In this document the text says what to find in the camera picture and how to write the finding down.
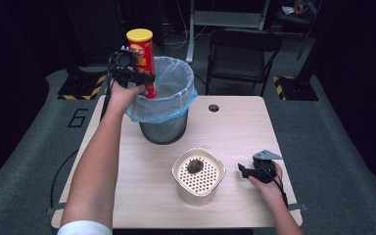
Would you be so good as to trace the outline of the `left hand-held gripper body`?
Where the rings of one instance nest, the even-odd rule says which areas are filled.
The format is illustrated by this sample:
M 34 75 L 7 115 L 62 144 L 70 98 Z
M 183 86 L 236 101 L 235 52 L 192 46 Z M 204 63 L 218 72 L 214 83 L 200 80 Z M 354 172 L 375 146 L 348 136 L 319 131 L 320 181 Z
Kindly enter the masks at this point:
M 114 52 L 109 58 L 109 78 L 115 80 L 120 86 L 126 88 L 128 83 L 141 85 L 142 76 L 136 68 L 137 50 L 129 46 L 122 46 L 118 52 Z

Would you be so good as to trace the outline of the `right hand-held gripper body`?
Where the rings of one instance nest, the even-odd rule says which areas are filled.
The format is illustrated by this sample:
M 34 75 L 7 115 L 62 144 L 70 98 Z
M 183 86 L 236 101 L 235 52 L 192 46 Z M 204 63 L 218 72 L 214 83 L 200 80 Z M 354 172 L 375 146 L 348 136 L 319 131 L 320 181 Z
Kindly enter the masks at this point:
M 262 183 L 271 182 L 276 176 L 274 160 L 281 160 L 282 157 L 268 150 L 262 150 L 253 155 L 253 166 L 251 176 Z

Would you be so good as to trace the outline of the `red chips can yellow lid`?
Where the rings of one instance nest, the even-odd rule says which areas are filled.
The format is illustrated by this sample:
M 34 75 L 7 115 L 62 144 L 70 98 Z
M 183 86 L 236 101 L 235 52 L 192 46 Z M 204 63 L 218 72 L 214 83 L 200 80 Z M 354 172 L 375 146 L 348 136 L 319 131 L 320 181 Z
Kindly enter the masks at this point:
M 126 34 L 128 45 L 131 49 L 137 50 L 136 68 L 138 73 L 155 75 L 155 63 L 153 53 L 153 32 L 147 28 L 135 28 Z M 155 81 L 143 84 L 146 89 L 145 97 L 153 99 L 157 96 Z

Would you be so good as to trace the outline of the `translucent blue bin bag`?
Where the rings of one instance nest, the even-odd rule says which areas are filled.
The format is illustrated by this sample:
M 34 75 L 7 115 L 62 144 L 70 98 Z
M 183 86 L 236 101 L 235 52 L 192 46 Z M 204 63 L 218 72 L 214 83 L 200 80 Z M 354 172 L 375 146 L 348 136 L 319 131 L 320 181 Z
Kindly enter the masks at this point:
M 198 96 L 190 66 L 176 58 L 154 58 L 157 95 L 137 95 L 125 114 L 135 122 L 162 123 L 184 115 Z

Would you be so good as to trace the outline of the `grey mesh trash bin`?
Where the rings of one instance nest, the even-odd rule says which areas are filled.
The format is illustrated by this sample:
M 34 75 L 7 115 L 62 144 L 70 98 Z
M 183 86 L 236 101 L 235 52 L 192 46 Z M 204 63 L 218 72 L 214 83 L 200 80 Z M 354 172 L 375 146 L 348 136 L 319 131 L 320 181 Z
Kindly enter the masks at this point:
M 178 141 L 185 133 L 188 112 L 162 123 L 140 122 L 144 137 L 151 143 L 167 145 Z

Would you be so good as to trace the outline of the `person's right hand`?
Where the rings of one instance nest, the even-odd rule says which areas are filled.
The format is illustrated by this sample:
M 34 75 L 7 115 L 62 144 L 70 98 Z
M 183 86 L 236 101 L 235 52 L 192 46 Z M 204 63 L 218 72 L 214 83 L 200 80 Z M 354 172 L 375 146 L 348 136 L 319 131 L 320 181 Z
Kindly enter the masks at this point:
M 276 167 L 277 175 L 272 182 L 264 184 L 252 176 L 250 176 L 248 180 L 259 190 L 263 201 L 271 212 L 287 212 L 288 207 L 284 202 L 283 193 L 279 189 L 283 171 L 278 163 L 275 163 L 274 165 Z

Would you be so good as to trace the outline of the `person's left hand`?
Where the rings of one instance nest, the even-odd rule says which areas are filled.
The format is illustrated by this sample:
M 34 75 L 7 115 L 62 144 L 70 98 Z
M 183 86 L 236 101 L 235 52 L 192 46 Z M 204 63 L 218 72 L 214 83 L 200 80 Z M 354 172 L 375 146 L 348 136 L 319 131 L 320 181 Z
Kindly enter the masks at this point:
M 124 88 L 116 81 L 110 85 L 110 101 L 108 104 L 108 111 L 113 111 L 117 114 L 123 114 L 132 103 L 133 99 L 145 90 L 143 85 Z

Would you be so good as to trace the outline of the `dark crumpled lump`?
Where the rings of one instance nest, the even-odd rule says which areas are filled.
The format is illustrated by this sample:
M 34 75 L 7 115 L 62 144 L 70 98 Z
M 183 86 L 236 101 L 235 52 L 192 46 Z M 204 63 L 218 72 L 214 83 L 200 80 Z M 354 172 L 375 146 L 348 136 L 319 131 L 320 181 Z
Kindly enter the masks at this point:
M 197 173 L 200 172 L 204 168 L 204 163 L 198 159 L 191 161 L 187 165 L 187 171 L 189 173 Z

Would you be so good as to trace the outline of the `black base with hazard stripes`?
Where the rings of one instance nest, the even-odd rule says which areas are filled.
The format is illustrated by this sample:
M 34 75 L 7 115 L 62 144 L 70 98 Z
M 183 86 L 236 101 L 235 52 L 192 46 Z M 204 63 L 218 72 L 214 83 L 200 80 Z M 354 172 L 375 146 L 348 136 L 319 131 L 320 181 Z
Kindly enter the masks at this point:
M 301 82 L 293 76 L 273 76 L 276 92 L 283 101 L 318 101 L 309 82 Z
M 93 100 L 101 90 L 106 72 L 69 70 L 68 78 L 58 92 L 63 100 Z

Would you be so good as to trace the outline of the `beige container with perforated lid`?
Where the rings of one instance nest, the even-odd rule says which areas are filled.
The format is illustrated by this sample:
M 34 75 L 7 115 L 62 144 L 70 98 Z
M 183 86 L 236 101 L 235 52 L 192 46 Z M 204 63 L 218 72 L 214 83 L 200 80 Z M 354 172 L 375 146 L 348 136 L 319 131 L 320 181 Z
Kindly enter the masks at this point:
M 189 173 L 187 165 L 196 159 L 204 163 L 204 168 L 200 172 Z M 202 148 L 188 150 L 175 162 L 171 170 L 179 197 L 195 207 L 204 206 L 213 199 L 225 172 L 222 161 Z

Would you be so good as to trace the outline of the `black folding chair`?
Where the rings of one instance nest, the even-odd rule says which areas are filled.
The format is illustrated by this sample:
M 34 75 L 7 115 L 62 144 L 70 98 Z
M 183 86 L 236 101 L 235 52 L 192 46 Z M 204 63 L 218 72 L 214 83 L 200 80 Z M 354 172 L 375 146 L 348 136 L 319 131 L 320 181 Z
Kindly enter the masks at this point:
M 264 94 L 274 59 L 282 48 L 281 38 L 269 31 L 220 28 L 210 38 L 206 94 L 213 79 L 261 84 Z

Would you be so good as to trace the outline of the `white metal stand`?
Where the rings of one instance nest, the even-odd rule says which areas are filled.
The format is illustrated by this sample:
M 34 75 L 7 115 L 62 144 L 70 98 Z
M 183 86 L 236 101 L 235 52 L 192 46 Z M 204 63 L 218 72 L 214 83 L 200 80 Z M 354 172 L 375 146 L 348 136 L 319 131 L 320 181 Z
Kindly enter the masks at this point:
M 191 64 L 194 59 L 194 28 L 196 25 L 248 27 L 263 30 L 270 0 L 262 0 L 262 2 L 263 7 L 259 13 L 239 13 L 234 10 L 229 12 L 197 11 L 195 9 L 195 0 L 190 0 L 189 41 L 185 61 Z

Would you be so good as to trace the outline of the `dark cluttered stand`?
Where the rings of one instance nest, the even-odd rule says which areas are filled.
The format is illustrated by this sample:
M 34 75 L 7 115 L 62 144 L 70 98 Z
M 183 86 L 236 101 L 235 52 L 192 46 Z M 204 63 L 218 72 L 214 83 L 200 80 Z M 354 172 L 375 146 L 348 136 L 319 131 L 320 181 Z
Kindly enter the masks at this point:
M 283 23 L 311 25 L 318 14 L 322 0 L 284 0 L 276 18 Z

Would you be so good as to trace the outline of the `white sleeve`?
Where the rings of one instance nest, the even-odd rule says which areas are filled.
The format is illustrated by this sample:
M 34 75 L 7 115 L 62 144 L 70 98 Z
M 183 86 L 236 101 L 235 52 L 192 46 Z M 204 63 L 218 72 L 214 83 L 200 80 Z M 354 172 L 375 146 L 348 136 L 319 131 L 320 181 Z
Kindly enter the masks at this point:
M 96 221 L 78 220 L 63 225 L 57 235 L 113 235 L 113 231 Z

